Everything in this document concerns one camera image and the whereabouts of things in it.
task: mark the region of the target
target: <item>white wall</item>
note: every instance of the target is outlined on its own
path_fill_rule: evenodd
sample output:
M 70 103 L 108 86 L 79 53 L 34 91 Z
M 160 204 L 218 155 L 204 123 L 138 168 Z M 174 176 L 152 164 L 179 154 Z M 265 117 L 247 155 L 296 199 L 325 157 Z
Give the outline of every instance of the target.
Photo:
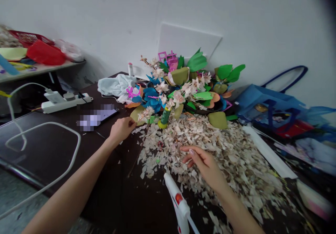
M 329 17 L 324 0 L 0 0 L 0 23 L 85 51 L 87 65 L 74 79 L 79 87 L 84 76 L 96 81 L 126 71 L 130 61 L 138 64 L 141 54 L 155 56 L 164 21 L 222 35 L 209 69 L 245 63 L 237 86 L 259 85 L 303 64 L 307 75 L 287 93 L 308 105 L 336 107 Z

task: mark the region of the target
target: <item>power strip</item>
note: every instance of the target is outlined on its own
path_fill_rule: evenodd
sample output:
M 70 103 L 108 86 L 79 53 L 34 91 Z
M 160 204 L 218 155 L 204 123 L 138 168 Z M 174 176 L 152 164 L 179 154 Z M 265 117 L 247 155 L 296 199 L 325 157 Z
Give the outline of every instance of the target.
M 92 97 L 87 93 L 83 93 L 83 98 L 79 97 L 79 95 L 75 95 L 75 99 L 71 101 L 66 101 L 62 103 L 53 104 L 52 102 L 43 102 L 41 108 L 43 113 L 53 113 L 60 110 L 68 109 L 77 105 L 82 105 L 85 103 L 89 103 L 93 100 Z

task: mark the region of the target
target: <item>phone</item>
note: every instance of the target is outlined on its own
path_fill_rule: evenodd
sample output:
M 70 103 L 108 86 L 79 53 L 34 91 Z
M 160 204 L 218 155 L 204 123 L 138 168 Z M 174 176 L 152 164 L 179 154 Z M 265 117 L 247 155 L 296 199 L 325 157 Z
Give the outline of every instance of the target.
M 99 110 L 90 110 L 90 114 L 80 116 L 80 120 L 77 120 L 77 125 L 82 132 L 94 131 L 103 121 L 106 121 L 119 111 L 112 104 L 101 105 L 101 108 Z

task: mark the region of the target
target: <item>floor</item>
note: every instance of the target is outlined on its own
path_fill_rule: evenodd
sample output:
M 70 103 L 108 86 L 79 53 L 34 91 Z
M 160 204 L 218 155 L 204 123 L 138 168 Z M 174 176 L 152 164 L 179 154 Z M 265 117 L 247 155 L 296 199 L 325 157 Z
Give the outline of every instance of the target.
M 0 214 L 9 210 L 35 192 L 36 190 L 28 184 L 5 170 L 0 169 Z M 0 234 L 21 233 L 47 200 L 48 198 L 46 196 L 39 195 L 31 202 L 22 206 L 21 209 L 0 220 Z M 86 220 L 78 218 L 69 233 L 96 234 L 100 233 L 100 231 Z

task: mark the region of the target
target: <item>red plastic bag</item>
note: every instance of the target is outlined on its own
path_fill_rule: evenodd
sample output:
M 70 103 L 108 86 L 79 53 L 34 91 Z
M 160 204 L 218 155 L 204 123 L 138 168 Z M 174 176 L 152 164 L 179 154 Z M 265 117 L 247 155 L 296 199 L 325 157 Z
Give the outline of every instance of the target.
M 27 56 L 37 63 L 45 65 L 62 65 L 65 62 L 65 54 L 59 48 L 50 46 L 41 40 L 37 40 L 27 50 Z

